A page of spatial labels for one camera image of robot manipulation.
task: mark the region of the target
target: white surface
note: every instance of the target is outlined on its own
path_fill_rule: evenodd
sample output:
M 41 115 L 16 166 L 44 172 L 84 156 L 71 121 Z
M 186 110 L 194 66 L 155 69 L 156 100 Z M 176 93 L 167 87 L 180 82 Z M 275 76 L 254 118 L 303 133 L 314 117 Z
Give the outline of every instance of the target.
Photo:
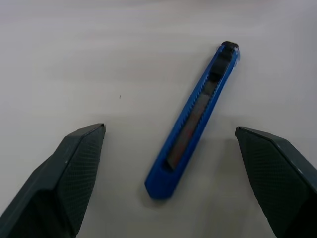
M 317 166 L 315 2 L 1 1 L 0 212 L 65 135 L 103 122 L 78 238 L 273 237 L 234 131 L 285 137 Z M 145 177 L 225 40 L 241 61 L 175 195 L 152 204 Z

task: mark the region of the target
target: white table surface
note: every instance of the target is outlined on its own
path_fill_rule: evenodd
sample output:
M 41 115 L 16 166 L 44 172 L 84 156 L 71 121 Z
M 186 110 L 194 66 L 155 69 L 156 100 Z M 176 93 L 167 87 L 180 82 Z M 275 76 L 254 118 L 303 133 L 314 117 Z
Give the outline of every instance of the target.
M 240 45 L 174 194 L 144 180 L 221 42 Z M 316 0 L 3 0 L 0 213 L 73 130 L 106 124 L 78 238 L 274 237 L 237 126 L 290 140 L 317 166 Z

